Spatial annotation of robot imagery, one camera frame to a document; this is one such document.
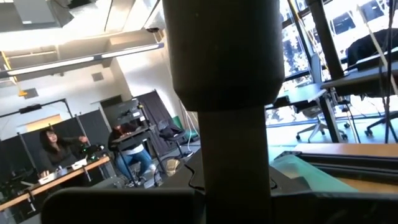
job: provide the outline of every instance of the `desk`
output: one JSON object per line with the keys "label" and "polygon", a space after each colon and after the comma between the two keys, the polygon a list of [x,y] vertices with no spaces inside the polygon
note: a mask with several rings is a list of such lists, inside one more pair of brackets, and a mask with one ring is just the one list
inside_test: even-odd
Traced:
{"label": "desk", "polygon": [[326,90],[321,89],[321,84],[312,83],[303,87],[293,88],[278,95],[278,98],[288,96],[289,102],[284,105],[267,105],[266,110],[276,109],[283,106],[300,106],[306,105],[311,101],[319,99],[323,116],[325,117],[326,124],[330,133],[332,142],[343,142],[338,126],[336,123],[335,113],[330,104],[329,99],[325,97]]}
{"label": "desk", "polygon": [[[398,144],[299,144],[294,151],[319,154],[398,157]],[[398,185],[339,178],[360,192],[398,193]]]}
{"label": "desk", "polygon": [[282,98],[285,96],[289,97],[289,102],[285,105],[267,105],[266,109],[276,109],[283,106],[297,106],[305,103],[310,103],[313,100],[323,96],[326,93],[326,90],[321,89],[321,84],[312,83],[303,87],[293,88],[291,90],[284,91],[278,95],[278,98]]}
{"label": "desk", "polygon": [[[93,162],[93,163],[88,164],[87,166],[85,166],[85,169],[86,170],[94,169],[95,167],[98,167],[100,165],[103,165],[103,164],[109,162],[109,160],[110,159],[109,159],[108,156],[102,157],[98,161]],[[61,184],[61,183],[65,182],[65,181],[67,181],[67,180],[69,180],[71,178],[74,178],[77,175],[83,174],[84,172],[85,171],[83,169],[74,170],[74,171],[71,171],[68,174],[63,175],[62,177],[59,177],[59,178],[57,178],[57,179],[55,179],[55,180],[53,180],[53,181],[51,181],[51,182],[49,182],[47,184],[44,184],[44,185],[35,184],[29,190],[30,190],[31,194],[33,196],[35,196],[35,195],[40,194],[40,193],[42,193],[42,192],[44,192],[44,191],[46,191],[46,190],[48,190],[48,189],[50,189],[50,188],[52,188],[54,186],[57,186],[58,184]],[[7,208],[9,208],[9,207],[11,207],[11,206],[13,206],[13,205],[18,204],[21,201],[27,200],[29,198],[30,198],[29,193],[25,193],[25,194],[22,194],[22,195],[20,195],[20,196],[18,196],[16,198],[6,202],[6,203],[0,204],[0,212],[5,210],[5,209],[7,209]]]}
{"label": "desk", "polygon": [[[393,76],[398,76],[398,62],[393,62],[392,65],[392,74]],[[386,73],[386,68],[382,67],[382,72]],[[359,83],[372,82],[374,80],[379,79],[379,67],[369,68],[366,70],[358,71],[358,69],[351,70],[347,73],[343,78],[339,78],[338,80],[333,80],[330,82],[324,83],[321,88],[337,88],[349,85],[355,85]]]}

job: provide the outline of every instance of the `jeans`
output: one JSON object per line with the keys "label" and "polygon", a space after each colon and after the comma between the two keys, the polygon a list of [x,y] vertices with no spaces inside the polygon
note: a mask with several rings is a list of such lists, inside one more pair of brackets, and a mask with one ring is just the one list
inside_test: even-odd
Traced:
{"label": "jeans", "polygon": [[[131,154],[131,155],[123,155],[124,160],[126,161],[126,164],[128,166],[131,166],[137,162],[140,162],[140,169],[138,172],[138,177],[142,176],[144,172],[149,168],[149,166],[152,164],[152,159],[149,155],[149,153],[144,149],[141,152]],[[116,167],[122,172],[123,175],[125,175],[127,178],[132,178],[130,177],[130,173],[126,167],[126,165],[123,162],[123,158],[121,157],[120,154],[117,155],[116,157]]]}

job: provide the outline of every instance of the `hand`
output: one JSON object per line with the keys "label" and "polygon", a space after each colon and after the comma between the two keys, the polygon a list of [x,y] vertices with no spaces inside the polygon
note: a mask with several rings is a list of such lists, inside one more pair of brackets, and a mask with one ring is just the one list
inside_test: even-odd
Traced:
{"label": "hand", "polygon": [[81,141],[82,143],[86,143],[88,142],[88,138],[86,136],[80,136],[79,141]]}
{"label": "hand", "polygon": [[125,133],[125,134],[122,134],[122,136],[120,136],[121,138],[123,138],[123,137],[126,137],[126,136],[128,136],[129,134],[131,134],[131,133]]}
{"label": "hand", "polygon": [[48,176],[48,175],[50,175],[50,171],[48,171],[48,170],[43,171],[43,172],[40,174],[40,178],[44,178],[44,177],[46,177],[46,176]]}

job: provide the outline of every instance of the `fluorescent light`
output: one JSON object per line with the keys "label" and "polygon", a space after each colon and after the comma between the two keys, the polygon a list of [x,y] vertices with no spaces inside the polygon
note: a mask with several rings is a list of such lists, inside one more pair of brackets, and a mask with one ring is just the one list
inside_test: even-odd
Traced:
{"label": "fluorescent light", "polygon": [[67,60],[67,61],[63,61],[63,62],[48,63],[45,65],[39,65],[39,66],[34,66],[34,67],[29,67],[29,68],[15,69],[15,70],[9,71],[8,74],[9,75],[20,75],[20,74],[25,74],[25,73],[30,73],[30,72],[38,72],[41,70],[46,70],[46,69],[51,69],[51,68],[58,68],[58,67],[67,66],[67,65],[74,65],[74,64],[83,63],[83,62],[90,62],[92,60],[94,60],[94,57],[78,58],[78,59]]}
{"label": "fluorescent light", "polygon": [[158,48],[159,48],[159,44],[154,44],[154,45],[145,46],[145,47],[134,47],[133,49],[126,49],[126,50],[122,50],[119,52],[103,54],[102,58],[118,57],[118,56],[134,54],[134,53],[143,52],[146,50],[158,49]]}

